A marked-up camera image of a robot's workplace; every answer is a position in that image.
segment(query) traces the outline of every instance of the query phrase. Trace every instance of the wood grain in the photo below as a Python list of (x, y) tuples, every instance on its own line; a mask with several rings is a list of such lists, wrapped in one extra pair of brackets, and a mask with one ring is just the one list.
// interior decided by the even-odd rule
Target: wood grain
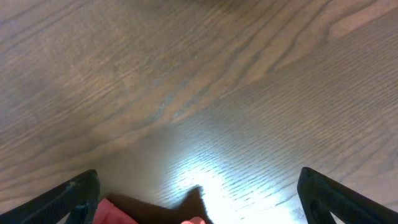
[(396, 6), (1, 1), (0, 212)]
[(398, 210), (398, 11), (95, 166), (103, 191), (172, 207), (203, 187), (213, 223), (306, 223), (303, 166)]

